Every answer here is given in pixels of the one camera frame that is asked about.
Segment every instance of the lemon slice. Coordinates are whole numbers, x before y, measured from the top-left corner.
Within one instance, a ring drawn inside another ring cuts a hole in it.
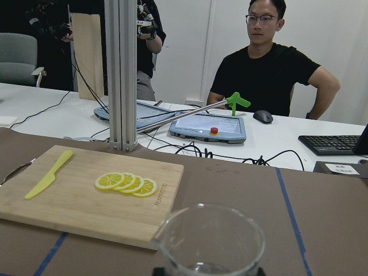
[[[100,190],[109,190],[119,185],[123,180],[124,175],[121,172],[108,172],[97,178],[94,185]]]
[[[135,197],[149,197],[153,195],[157,190],[157,184],[155,181],[149,178],[143,178],[144,184],[138,191],[132,193]]]
[[[139,177],[138,175],[136,175],[136,178],[134,179],[134,181],[132,182],[132,184],[127,187],[124,190],[120,190],[120,193],[123,194],[131,194],[134,193],[136,191],[138,191],[139,189],[141,189],[144,185],[144,180],[142,177]]]
[[[128,172],[126,173],[124,172],[122,173],[122,175],[124,176],[124,179],[118,185],[115,185],[114,187],[112,187],[114,191],[121,191],[121,190],[128,188],[133,183],[134,179],[136,178],[134,174],[131,174]]]

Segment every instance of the bamboo cutting board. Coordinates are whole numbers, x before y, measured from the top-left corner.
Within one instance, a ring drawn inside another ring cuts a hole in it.
[[[72,150],[74,156],[56,173],[55,181],[25,200],[65,150]],[[151,237],[171,212],[183,169],[179,164],[55,145],[1,187],[0,217],[151,248]],[[139,198],[95,188],[99,176],[115,171],[155,180],[156,193]]]

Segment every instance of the white wall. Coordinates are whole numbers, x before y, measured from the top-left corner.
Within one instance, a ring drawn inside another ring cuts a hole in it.
[[[167,33],[152,80],[156,99],[205,102],[223,57],[249,44],[244,17],[248,1],[155,2]],[[321,120],[367,124],[368,2],[286,0],[286,5],[286,23],[274,41],[295,46],[342,85]],[[290,115],[304,117],[315,94],[314,87],[296,84]]]

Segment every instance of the metal pole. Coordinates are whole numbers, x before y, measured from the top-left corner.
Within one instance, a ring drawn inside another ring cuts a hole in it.
[[[206,110],[211,109],[211,108],[216,108],[216,107],[218,107],[220,105],[224,105],[224,104],[227,104],[227,103],[228,103],[228,100],[225,99],[225,100],[223,100],[221,102],[216,102],[216,103],[213,103],[211,105],[204,106],[203,108],[194,109],[192,111],[189,111],[189,112],[186,112],[186,113],[183,113],[183,114],[180,114],[180,115],[176,115],[174,117],[165,119],[163,121],[154,122],[153,124],[146,125],[146,126],[143,126],[141,128],[138,128],[137,129],[137,133],[144,132],[144,131],[146,131],[148,129],[151,129],[151,128],[156,128],[156,127],[159,127],[161,125],[168,124],[170,122],[173,122],[175,120],[178,120],[180,118],[188,117],[190,115],[197,114],[197,113],[199,113],[201,111],[206,111]]]
[[[105,0],[110,148],[133,151],[136,138],[137,2]]]

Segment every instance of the blue tape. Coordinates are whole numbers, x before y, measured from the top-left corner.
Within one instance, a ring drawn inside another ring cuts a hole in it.
[[[280,183],[283,198],[285,200],[287,211],[289,212],[289,217],[290,217],[290,220],[292,221],[292,226],[293,226],[293,229],[294,229],[295,237],[297,238],[297,242],[298,242],[299,250],[300,250],[300,253],[301,253],[301,257],[303,259],[306,274],[308,276],[313,276],[313,274],[311,272],[311,269],[309,268],[308,261],[306,260],[306,257],[305,257],[306,250],[305,250],[305,246],[304,246],[304,243],[303,243],[303,238],[301,237],[301,232],[299,230],[299,226],[298,226],[297,220],[295,218],[293,208],[292,208],[292,205],[291,205],[290,200],[289,200],[288,193],[286,191],[285,183],[284,183],[282,175],[281,175],[281,170],[279,168],[276,168],[276,173],[277,173],[278,181]]]
[[[55,256],[56,252],[59,250],[60,246],[62,246],[62,244],[63,244],[63,242],[64,242],[64,240],[67,236],[68,236],[67,232],[62,233],[62,235],[56,241],[55,245],[49,251],[46,258],[44,259],[44,261],[40,265],[39,269],[34,273],[33,276],[40,276],[44,272],[44,270],[46,269],[46,267],[48,266],[48,264],[50,263],[52,258]]]

